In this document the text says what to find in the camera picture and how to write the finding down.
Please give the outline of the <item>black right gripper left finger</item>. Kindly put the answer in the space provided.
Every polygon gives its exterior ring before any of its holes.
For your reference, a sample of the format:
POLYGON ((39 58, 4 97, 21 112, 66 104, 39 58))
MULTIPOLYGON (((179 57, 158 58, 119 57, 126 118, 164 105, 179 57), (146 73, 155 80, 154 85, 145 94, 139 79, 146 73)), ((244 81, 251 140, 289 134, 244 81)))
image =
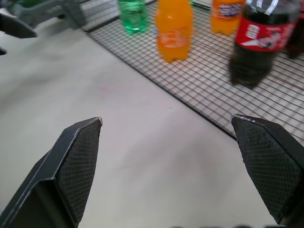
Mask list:
POLYGON ((0 228, 78 228, 93 184, 101 117, 63 130, 0 214, 0 228))

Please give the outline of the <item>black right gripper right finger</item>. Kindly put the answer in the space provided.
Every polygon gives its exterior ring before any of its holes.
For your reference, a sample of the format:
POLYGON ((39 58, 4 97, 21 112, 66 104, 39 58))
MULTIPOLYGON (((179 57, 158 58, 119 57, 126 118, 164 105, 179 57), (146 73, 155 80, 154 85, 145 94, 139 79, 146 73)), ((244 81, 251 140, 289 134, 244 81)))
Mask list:
POLYGON ((304 146, 281 125, 252 116, 231 118, 246 170, 278 225, 304 228, 304 146))

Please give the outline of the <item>green soda bottle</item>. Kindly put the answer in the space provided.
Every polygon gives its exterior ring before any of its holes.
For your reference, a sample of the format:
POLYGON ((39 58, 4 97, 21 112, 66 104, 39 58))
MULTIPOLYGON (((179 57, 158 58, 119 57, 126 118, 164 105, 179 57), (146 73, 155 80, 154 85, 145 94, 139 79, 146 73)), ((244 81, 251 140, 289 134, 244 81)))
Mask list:
POLYGON ((145 0, 118 0, 120 19, 129 34, 147 30, 148 15, 145 0))

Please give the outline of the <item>red label cola bottle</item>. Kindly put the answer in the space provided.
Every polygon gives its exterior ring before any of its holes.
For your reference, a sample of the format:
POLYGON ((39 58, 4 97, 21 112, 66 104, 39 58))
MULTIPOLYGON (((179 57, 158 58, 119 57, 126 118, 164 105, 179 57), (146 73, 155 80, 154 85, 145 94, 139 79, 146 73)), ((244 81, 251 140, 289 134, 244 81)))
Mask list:
POLYGON ((256 87, 272 70, 298 22, 302 0, 247 0, 228 64, 230 81, 256 87))
POLYGON ((286 50, 289 59, 295 59, 304 53, 304 11, 300 13, 300 18, 286 45, 286 50))

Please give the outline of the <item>orange soda bottle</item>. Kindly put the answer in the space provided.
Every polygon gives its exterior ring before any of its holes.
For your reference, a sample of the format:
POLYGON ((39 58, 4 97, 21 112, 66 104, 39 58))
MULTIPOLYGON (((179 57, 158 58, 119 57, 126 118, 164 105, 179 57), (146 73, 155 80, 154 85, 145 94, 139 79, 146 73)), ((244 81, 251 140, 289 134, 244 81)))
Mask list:
POLYGON ((193 11, 190 0, 157 0, 156 43, 166 62, 185 60, 191 47, 193 11))
POLYGON ((239 24, 245 0, 212 0, 211 29, 214 33, 232 34, 239 24))

